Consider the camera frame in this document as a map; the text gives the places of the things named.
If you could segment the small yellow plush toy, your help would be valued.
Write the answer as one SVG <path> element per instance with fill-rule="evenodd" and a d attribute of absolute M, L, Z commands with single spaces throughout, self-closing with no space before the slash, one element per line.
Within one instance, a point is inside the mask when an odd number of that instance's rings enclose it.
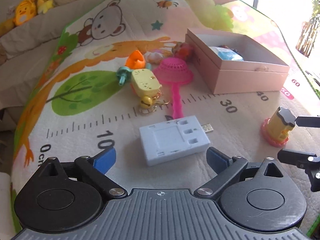
<path fill-rule="evenodd" d="M 36 4 L 38 14 L 45 14 L 48 10 L 53 9 L 53 0 L 32 0 Z"/>

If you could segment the blue white plastic bag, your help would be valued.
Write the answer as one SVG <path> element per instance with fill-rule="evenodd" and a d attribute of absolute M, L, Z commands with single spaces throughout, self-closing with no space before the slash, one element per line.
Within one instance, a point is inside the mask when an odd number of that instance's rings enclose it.
<path fill-rule="evenodd" d="M 244 58 L 237 50 L 227 46 L 211 46 L 210 49 L 222 60 L 225 61 L 244 61 Z"/>

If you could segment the orange plastic cup toy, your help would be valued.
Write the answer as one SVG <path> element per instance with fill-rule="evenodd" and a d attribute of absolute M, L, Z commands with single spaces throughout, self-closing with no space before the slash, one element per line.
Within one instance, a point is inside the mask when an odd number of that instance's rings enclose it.
<path fill-rule="evenodd" d="M 133 51 L 125 62 L 125 67 L 128 67 L 132 70 L 143 69 L 145 68 L 145 65 L 146 61 L 143 54 L 139 50 Z"/>

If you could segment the beige sofa cover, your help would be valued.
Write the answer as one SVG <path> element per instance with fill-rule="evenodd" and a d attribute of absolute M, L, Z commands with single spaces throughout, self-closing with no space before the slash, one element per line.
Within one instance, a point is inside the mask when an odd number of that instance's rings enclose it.
<path fill-rule="evenodd" d="M 1 131 L 14 130 L 64 27 L 104 0 L 77 0 L 50 9 L 1 37 Z"/>

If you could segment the yellow duck plush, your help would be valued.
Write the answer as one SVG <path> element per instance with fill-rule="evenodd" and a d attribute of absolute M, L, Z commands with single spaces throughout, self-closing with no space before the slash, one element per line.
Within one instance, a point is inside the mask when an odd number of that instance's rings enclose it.
<path fill-rule="evenodd" d="M 37 15 L 35 0 L 23 0 L 15 9 L 13 18 L 1 23 L 0 35 L 3 36 L 17 26 L 28 22 Z"/>

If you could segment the white plastic adapter box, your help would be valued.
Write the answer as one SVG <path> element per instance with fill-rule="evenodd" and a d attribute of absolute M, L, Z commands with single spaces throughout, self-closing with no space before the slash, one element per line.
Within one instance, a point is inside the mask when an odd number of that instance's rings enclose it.
<path fill-rule="evenodd" d="M 210 140 L 196 116 L 160 122 L 139 129 L 148 166 L 204 152 Z"/>

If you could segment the yellow pudding toy pink base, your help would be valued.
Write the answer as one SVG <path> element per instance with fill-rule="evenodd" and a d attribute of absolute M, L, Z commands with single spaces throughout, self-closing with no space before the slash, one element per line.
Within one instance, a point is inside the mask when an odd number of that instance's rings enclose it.
<path fill-rule="evenodd" d="M 274 114 L 263 121 L 260 133 L 272 146 L 283 148 L 289 140 L 289 132 L 296 125 L 296 117 L 288 108 L 279 106 Z"/>

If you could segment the teal plastic crank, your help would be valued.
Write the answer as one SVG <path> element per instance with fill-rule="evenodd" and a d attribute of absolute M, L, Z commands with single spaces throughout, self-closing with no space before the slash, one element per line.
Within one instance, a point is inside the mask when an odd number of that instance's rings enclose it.
<path fill-rule="evenodd" d="M 131 75 L 134 69 L 127 66 L 120 67 L 116 72 L 116 77 L 118 79 L 118 84 L 123 86 L 126 82 L 131 80 Z"/>

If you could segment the pale pink squishy toy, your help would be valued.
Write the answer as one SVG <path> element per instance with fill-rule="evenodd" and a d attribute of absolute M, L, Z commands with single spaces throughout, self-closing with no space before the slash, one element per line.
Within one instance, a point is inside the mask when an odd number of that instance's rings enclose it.
<path fill-rule="evenodd" d="M 171 56 L 172 56 L 172 52 L 168 50 L 155 50 L 155 51 L 146 52 L 144 54 L 146 62 L 150 64 L 160 64 L 160 62 L 164 58 L 171 57 Z"/>

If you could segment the pink plastic strainer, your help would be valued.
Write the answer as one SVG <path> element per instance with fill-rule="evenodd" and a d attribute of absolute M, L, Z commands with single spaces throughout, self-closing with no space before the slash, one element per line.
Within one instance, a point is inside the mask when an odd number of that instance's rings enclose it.
<path fill-rule="evenodd" d="M 174 119 L 183 118 L 180 87 L 193 81 L 193 72 L 184 60 L 169 57 L 163 59 L 159 66 L 153 70 L 153 73 L 161 84 L 171 87 L 172 117 Z"/>

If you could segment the colourful cartoon play mat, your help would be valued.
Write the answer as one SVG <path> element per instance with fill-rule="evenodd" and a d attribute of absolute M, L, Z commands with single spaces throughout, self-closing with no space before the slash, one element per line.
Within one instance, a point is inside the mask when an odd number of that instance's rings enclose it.
<path fill-rule="evenodd" d="M 310 239 L 319 98 L 241 0 L 104 0 L 17 126 L 17 239 Z"/>

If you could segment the pink cardboard box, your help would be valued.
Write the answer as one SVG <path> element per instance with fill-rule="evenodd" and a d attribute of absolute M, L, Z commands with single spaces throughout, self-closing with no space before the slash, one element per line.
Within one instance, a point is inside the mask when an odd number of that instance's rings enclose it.
<path fill-rule="evenodd" d="M 279 91 L 290 67 L 247 35 L 189 28 L 185 42 L 194 49 L 193 64 L 214 94 Z M 220 59 L 211 46 L 235 49 L 244 61 Z"/>

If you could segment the red orange round toy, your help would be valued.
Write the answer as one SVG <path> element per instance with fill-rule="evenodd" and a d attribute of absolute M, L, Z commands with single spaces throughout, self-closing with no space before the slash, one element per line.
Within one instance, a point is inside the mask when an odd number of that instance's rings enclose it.
<path fill-rule="evenodd" d="M 186 62 L 191 60 L 193 52 L 193 46 L 186 42 L 177 42 L 174 48 L 172 48 L 173 57 L 182 59 Z"/>

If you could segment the gold bell with keyrings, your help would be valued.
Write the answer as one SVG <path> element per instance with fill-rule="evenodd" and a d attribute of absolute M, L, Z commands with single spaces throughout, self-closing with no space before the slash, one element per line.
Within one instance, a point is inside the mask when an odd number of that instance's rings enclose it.
<path fill-rule="evenodd" d="M 170 101 L 161 100 L 162 95 L 161 91 L 159 91 L 155 96 L 142 96 L 138 107 L 140 114 L 150 114 L 156 111 L 157 106 L 168 105 Z"/>

